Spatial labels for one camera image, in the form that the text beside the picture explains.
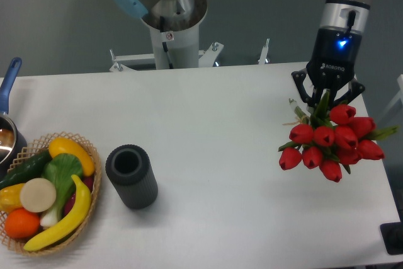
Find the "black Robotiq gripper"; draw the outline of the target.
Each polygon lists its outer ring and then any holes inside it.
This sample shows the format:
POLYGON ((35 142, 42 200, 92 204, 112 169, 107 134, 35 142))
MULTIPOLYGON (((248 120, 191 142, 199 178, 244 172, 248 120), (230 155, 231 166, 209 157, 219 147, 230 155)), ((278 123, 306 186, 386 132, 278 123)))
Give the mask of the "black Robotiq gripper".
POLYGON ((309 107, 316 107, 316 96, 325 89, 336 94, 348 84, 348 90, 333 105, 350 104, 366 88, 355 79, 355 61, 360 48, 360 35, 341 30, 321 28, 317 32, 312 57, 307 69, 291 73, 301 100, 309 107), (304 81, 310 79, 314 88, 308 94, 304 81))

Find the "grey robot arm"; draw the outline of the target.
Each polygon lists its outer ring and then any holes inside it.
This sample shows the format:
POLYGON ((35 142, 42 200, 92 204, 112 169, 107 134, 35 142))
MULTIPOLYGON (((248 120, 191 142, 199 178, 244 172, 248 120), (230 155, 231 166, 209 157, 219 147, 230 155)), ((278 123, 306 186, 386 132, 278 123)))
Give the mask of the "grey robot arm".
MULTIPOLYGON (((156 67, 182 69, 211 66, 211 53, 199 54, 199 26, 207 0, 114 0, 129 16, 150 30, 156 67)), ((314 50, 308 64, 292 73, 300 97, 316 108, 328 93, 333 108, 364 92, 355 79, 360 48, 372 0, 326 0, 314 50)))

